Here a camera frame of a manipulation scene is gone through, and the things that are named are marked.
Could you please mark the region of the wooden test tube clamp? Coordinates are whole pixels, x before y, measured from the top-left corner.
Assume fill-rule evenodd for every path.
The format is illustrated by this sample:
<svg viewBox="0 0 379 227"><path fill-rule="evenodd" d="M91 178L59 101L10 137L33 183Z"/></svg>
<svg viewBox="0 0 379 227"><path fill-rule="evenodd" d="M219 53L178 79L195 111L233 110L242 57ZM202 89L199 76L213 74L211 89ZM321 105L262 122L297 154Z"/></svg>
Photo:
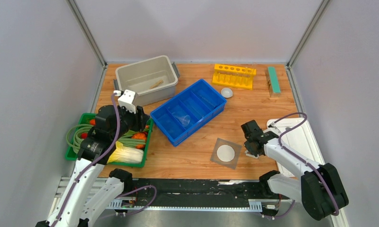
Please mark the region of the wooden test tube clamp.
<svg viewBox="0 0 379 227"><path fill-rule="evenodd" d="M159 80L159 81L157 81L155 84L153 84L149 89L156 88L156 87L162 85L163 83L164 83L163 80Z"/></svg>

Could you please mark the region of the clear glass test tube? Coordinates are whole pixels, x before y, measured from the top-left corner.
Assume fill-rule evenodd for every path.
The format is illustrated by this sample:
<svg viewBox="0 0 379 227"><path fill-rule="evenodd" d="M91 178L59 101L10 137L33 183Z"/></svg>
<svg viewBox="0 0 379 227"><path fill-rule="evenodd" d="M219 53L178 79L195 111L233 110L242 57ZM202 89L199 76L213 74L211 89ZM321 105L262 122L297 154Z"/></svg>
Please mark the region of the clear glass test tube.
<svg viewBox="0 0 379 227"><path fill-rule="evenodd" d="M252 79L253 79L252 69L246 67L245 70L246 70L245 87L247 89L251 89L251 87L252 87Z"/></svg>

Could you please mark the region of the clay pipe triangle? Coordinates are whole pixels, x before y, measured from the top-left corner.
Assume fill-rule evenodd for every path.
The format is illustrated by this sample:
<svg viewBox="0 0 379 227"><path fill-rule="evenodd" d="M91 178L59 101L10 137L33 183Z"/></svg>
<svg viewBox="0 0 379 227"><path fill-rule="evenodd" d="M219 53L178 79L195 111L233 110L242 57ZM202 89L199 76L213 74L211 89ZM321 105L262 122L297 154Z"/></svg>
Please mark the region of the clay pipe triangle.
<svg viewBox="0 0 379 227"><path fill-rule="evenodd" d="M259 155L253 155L248 150L245 150L245 155L251 158L259 159Z"/></svg>

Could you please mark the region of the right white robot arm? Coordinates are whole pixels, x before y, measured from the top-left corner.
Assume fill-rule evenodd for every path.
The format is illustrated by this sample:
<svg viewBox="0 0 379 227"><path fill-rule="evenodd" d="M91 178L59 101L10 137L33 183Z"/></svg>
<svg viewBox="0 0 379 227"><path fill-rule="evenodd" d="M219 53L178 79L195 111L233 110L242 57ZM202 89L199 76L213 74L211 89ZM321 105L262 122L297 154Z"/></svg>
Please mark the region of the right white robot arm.
<svg viewBox="0 0 379 227"><path fill-rule="evenodd" d="M241 125L244 146L254 156L267 156L289 170L294 178L272 170L259 177L259 193L265 198L280 194L301 202L315 220L333 215L349 204L340 175L331 163L320 164L299 153L283 141L289 131L274 124L262 130L255 120Z"/></svg>

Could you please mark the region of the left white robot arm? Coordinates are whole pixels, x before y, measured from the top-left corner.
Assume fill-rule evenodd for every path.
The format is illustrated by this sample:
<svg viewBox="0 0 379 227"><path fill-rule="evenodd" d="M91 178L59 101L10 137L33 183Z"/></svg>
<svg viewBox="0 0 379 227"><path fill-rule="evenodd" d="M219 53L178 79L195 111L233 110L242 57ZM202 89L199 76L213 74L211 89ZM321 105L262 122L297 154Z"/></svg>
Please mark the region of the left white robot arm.
<svg viewBox="0 0 379 227"><path fill-rule="evenodd" d="M117 140L129 130L143 130L149 118L141 106L136 106L133 113L124 106L101 107L93 127L80 144L73 173L56 210L36 226L92 227L119 194L130 195L134 188L132 174L115 169L102 188L88 198L93 184L116 149Z"/></svg>

